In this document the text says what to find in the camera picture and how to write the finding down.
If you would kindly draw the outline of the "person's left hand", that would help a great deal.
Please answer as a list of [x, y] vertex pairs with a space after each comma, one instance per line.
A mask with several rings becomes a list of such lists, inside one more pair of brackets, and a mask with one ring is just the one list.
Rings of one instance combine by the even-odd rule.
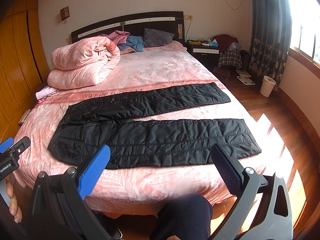
[[9, 212], [14, 217], [14, 221], [18, 224], [22, 221], [22, 211], [18, 205], [17, 197], [14, 194], [14, 187], [9, 180], [9, 176], [6, 178], [6, 193], [9, 197]]

